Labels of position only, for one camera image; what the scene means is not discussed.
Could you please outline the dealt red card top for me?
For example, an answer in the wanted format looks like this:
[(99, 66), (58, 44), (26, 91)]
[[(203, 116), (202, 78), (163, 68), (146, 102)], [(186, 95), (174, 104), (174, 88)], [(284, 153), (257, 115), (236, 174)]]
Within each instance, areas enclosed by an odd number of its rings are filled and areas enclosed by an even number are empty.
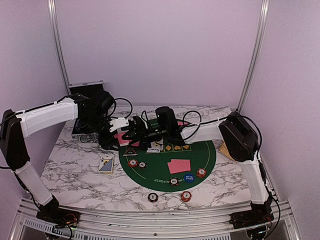
[(191, 123), (188, 122), (188, 121), (177, 120), (177, 124), (178, 124), (179, 126), (188, 126), (188, 125), (190, 125)]

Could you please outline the dealt red card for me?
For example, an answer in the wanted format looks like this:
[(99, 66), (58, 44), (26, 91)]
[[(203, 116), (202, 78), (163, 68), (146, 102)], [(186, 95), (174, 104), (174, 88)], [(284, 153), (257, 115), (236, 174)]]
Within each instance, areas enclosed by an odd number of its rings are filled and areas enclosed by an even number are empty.
[(168, 162), (168, 169), (170, 174), (182, 173), (185, 171), (184, 165), (180, 162)]
[(188, 126), (188, 125), (190, 125), (191, 123), (188, 122), (188, 121), (177, 120), (177, 124), (178, 124), (179, 126)]
[(140, 142), (138, 141), (138, 142), (133, 143), (131, 146), (133, 146), (133, 147), (138, 147), (139, 144), (140, 144)]

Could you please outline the red backed card deck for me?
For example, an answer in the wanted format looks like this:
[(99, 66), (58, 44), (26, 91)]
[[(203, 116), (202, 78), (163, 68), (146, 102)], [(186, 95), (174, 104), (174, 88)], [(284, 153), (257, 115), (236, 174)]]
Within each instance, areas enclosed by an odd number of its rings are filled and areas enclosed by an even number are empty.
[(123, 139), (124, 134), (125, 134), (124, 132), (121, 132), (121, 133), (115, 134), (115, 136), (114, 136), (118, 140), (120, 147), (127, 146), (131, 142), (131, 140)]

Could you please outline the red chip stack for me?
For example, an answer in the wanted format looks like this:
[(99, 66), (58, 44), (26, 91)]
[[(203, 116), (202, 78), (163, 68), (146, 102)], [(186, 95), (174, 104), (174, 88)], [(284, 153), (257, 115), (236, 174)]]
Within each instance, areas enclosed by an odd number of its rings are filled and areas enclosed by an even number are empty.
[(127, 164), (130, 168), (135, 168), (139, 165), (139, 162), (136, 159), (130, 159)]
[(192, 198), (192, 194), (189, 191), (183, 191), (180, 195), (180, 199), (183, 202), (189, 202)]
[(206, 175), (207, 175), (207, 171), (205, 168), (199, 168), (196, 172), (196, 175), (199, 177), (199, 178), (204, 178)]

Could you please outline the dealt red card front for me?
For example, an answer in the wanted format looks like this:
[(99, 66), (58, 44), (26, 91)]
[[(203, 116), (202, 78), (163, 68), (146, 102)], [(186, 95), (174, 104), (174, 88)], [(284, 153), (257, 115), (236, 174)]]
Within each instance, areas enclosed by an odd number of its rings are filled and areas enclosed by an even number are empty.
[(184, 165), (180, 162), (168, 162), (168, 169), (170, 174), (182, 173), (185, 171)]

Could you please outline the dark hundred chip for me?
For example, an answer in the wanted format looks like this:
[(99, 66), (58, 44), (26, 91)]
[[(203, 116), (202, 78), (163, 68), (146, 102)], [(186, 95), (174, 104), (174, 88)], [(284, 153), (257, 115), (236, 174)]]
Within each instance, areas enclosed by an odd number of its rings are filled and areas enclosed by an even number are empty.
[(138, 167), (140, 169), (145, 169), (147, 167), (147, 164), (144, 162), (144, 161), (141, 161), (139, 164), (138, 164)]

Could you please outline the dark chip stack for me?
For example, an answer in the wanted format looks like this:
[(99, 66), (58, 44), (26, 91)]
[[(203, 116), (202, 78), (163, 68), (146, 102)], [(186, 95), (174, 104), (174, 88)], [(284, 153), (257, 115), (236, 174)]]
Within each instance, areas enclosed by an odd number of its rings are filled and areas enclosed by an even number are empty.
[(177, 187), (180, 184), (180, 180), (177, 177), (171, 177), (169, 184), (173, 187)]
[(156, 193), (151, 192), (151, 193), (147, 196), (147, 199), (148, 199), (149, 202), (155, 203), (155, 202), (158, 201), (159, 197), (158, 197), (158, 195), (157, 195)]

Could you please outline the blue small blind button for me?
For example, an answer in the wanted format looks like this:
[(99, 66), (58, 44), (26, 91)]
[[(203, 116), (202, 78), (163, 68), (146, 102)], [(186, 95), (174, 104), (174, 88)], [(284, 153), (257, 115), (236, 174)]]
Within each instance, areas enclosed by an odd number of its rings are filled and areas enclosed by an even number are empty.
[(192, 174), (192, 173), (187, 173), (187, 174), (184, 175), (183, 179), (184, 179), (184, 181), (185, 181), (186, 183), (193, 183), (196, 178), (195, 178), (195, 175), (194, 175), (194, 174)]

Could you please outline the red chip stack front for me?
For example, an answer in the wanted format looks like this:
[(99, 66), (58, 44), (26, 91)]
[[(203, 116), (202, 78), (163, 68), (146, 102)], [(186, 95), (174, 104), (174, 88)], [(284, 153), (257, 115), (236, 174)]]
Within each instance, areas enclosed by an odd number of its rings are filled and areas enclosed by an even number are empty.
[(192, 198), (192, 194), (189, 191), (183, 191), (180, 195), (180, 199), (183, 202), (189, 202)]

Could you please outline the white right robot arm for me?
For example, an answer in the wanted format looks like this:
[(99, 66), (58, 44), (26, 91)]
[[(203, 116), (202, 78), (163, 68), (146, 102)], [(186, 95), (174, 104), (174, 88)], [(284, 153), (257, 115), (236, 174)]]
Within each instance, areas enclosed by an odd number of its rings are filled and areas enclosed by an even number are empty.
[(237, 111), (228, 116), (198, 123), (178, 123), (172, 108), (161, 106), (156, 109), (157, 126), (153, 127), (147, 120), (134, 116), (128, 122), (128, 131), (122, 139), (129, 144), (139, 143), (141, 149), (151, 147), (151, 143), (159, 140), (171, 144), (184, 145), (214, 140), (221, 137), (226, 144), (230, 156), (237, 161), (246, 178), (251, 200), (251, 209), (247, 219), (258, 224), (267, 216), (265, 202), (269, 197), (266, 189), (264, 167), (260, 160), (262, 135), (254, 122), (248, 123), (248, 117)]

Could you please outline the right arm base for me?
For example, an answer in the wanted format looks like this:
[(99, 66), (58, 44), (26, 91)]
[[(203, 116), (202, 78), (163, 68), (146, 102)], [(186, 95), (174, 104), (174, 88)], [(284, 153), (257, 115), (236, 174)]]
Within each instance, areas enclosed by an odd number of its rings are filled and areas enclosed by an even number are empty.
[(233, 225), (234, 229), (241, 229), (268, 223), (274, 219), (274, 215), (270, 212), (263, 214), (259, 211), (247, 210), (232, 213), (230, 215), (229, 223)]

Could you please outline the round green poker mat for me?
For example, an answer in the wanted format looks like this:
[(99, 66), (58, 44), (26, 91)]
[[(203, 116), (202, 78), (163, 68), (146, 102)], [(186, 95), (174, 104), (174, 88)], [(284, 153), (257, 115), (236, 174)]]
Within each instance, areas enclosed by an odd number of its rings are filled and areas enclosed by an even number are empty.
[(209, 141), (187, 145), (164, 143), (159, 153), (122, 146), (119, 162), (140, 186), (159, 192), (179, 192), (202, 183), (213, 171), (217, 153)]

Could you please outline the blue card box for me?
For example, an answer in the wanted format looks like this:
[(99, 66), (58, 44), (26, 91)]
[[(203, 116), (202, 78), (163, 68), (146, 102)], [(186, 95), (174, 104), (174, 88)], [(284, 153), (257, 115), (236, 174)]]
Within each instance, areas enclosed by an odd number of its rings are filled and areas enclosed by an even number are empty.
[(99, 162), (98, 173), (99, 174), (113, 174), (114, 160), (112, 156), (103, 156)]

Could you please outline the aluminium poker case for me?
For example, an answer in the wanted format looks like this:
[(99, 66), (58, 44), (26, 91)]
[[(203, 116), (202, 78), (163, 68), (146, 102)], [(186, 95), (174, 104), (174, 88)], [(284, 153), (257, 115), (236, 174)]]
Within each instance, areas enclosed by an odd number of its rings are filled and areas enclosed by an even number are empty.
[[(91, 100), (99, 90), (104, 90), (104, 81), (70, 83), (68, 88), (72, 95), (76, 95), (77, 97), (81, 96), (80, 99), (86, 101), (88, 99)], [(98, 141), (98, 134), (94, 132), (82, 118), (75, 120), (71, 137), (80, 143), (96, 143)]]

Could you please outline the front aluminium rail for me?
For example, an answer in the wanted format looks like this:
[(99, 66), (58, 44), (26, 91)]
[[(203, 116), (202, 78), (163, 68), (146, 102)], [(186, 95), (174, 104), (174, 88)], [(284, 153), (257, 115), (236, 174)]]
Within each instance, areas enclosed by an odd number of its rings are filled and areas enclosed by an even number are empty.
[(37, 209), (29, 199), (22, 199), (9, 234), (10, 240), (22, 240), (27, 233), (45, 239), (47, 234), (63, 240), (247, 240), (253, 227), (234, 229), (230, 215), (246, 211), (248, 202), (211, 208), (176, 211), (110, 211), (75, 208), (79, 223), (69, 232), (37, 219)]

